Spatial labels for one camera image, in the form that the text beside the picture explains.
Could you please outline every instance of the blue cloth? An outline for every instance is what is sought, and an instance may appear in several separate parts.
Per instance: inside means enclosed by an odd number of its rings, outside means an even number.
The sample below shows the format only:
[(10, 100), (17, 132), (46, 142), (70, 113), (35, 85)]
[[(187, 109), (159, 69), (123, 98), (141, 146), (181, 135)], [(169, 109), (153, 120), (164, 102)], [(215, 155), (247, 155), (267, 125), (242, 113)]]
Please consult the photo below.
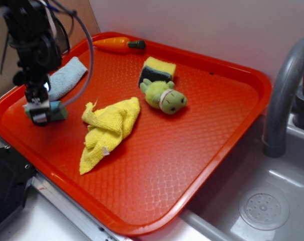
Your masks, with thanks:
[(87, 68), (77, 57), (73, 57), (65, 66), (50, 77), (50, 102), (57, 101), (70, 92), (82, 78)]

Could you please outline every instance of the gray faucet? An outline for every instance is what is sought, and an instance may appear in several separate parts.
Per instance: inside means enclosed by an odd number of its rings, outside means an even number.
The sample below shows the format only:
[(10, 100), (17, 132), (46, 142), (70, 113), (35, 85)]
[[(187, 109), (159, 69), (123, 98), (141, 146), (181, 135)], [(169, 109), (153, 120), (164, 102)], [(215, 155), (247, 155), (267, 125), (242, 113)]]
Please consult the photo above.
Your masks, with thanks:
[(262, 136), (265, 155), (277, 158), (285, 153), (291, 109), (294, 125), (304, 129), (304, 39), (291, 49), (274, 84)]

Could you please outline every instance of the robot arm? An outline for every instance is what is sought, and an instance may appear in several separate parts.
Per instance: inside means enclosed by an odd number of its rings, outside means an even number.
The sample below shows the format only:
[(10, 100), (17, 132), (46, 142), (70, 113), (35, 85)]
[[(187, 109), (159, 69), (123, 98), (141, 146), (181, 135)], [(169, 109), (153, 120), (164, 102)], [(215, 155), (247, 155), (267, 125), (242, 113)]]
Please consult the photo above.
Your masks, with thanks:
[(51, 119), (47, 89), (48, 74), (61, 65), (61, 53), (51, 32), (45, 7), (29, 0), (0, 0), (0, 7), (10, 10), (4, 19), (10, 34), (9, 45), (17, 50), (18, 66), (15, 85), (25, 85), (27, 107), (36, 125), (46, 125)]

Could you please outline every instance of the drain strainer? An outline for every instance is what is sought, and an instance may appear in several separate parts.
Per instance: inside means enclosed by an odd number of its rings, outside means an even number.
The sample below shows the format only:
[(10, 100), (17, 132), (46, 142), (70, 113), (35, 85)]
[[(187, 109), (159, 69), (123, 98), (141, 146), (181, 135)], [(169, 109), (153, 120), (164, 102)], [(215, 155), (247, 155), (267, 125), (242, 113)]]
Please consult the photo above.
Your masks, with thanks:
[(287, 200), (268, 188), (255, 188), (245, 193), (239, 202), (242, 219), (259, 230), (281, 227), (289, 217)]

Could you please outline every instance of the black device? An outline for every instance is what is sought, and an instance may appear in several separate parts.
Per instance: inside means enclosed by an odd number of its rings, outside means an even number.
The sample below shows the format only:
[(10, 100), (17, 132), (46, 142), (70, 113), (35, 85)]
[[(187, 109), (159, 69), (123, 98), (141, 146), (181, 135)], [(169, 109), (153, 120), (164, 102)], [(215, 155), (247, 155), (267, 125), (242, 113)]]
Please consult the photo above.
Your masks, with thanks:
[(25, 206), (33, 165), (0, 138), (0, 229)]
[(61, 51), (50, 31), (45, 6), (29, 0), (0, 0), (9, 10), (4, 19), (9, 31), (9, 45), (17, 50), (18, 66), (15, 85), (25, 85), (27, 108), (33, 123), (44, 126), (51, 120), (48, 74), (62, 63)]

